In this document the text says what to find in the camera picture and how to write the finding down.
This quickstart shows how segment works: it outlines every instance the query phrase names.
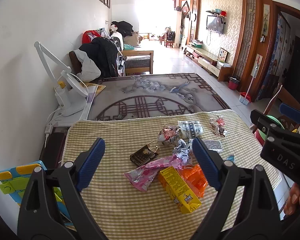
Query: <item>human hand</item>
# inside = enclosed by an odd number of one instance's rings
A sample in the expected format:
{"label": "human hand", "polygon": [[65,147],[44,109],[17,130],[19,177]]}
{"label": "human hand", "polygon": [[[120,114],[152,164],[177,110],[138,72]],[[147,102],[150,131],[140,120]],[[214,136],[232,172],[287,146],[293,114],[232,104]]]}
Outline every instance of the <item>human hand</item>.
{"label": "human hand", "polygon": [[293,183],[283,212],[288,216],[292,215],[296,211],[298,203],[300,204],[300,187],[297,183]]}

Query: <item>tile floor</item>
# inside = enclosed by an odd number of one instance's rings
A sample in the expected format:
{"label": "tile floor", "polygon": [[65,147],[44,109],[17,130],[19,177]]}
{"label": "tile floor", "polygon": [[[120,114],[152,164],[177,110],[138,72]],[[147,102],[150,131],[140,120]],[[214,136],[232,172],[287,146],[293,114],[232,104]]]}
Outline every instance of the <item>tile floor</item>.
{"label": "tile floor", "polygon": [[[154,51],[154,74],[166,73],[197,73],[201,76],[219,96],[233,109],[249,126],[250,112],[253,109],[258,109],[263,112],[269,103],[269,98],[265,98],[256,103],[250,103],[247,106],[240,103],[238,91],[233,91],[228,88],[227,82],[218,82],[217,77],[209,75],[208,71],[194,63],[189,57],[184,55],[179,49],[166,48],[160,45],[159,41],[143,40],[141,42],[143,49]],[[273,116],[280,116],[279,104],[276,104],[270,111]],[[275,197],[279,208],[284,204],[289,195],[289,186],[282,176],[282,181],[274,190]]]}

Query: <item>orange plastic bag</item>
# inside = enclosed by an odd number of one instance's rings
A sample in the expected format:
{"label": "orange plastic bag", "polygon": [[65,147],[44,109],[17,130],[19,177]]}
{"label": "orange plastic bag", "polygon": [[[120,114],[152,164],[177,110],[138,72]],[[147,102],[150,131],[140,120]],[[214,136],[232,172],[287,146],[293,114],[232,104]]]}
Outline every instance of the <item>orange plastic bag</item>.
{"label": "orange plastic bag", "polygon": [[179,170],[179,174],[196,196],[203,197],[203,193],[208,182],[199,164],[195,165],[193,168],[183,166],[183,169]]}

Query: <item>dark door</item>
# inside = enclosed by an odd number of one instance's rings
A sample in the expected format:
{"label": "dark door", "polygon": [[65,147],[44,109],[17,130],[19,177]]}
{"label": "dark door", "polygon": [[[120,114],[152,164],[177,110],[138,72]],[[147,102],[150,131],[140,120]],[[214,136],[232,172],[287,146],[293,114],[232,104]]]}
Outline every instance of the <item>dark door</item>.
{"label": "dark door", "polygon": [[283,86],[300,103],[300,38],[296,36],[291,63]]}

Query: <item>damask wallpaper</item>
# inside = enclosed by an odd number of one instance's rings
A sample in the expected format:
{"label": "damask wallpaper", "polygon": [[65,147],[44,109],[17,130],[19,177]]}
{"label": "damask wallpaper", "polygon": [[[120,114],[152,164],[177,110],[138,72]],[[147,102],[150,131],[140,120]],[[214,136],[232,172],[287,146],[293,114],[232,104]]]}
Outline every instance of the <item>damask wallpaper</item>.
{"label": "damask wallpaper", "polygon": [[[223,34],[211,32],[210,41],[210,34],[206,30],[206,25],[207,15],[211,14],[206,11],[216,8],[226,11],[226,25]],[[241,16],[242,0],[201,0],[198,39],[203,41],[202,48],[214,55],[218,55],[220,47],[227,50],[229,55],[226,62],[232,65],[239,39]]]}

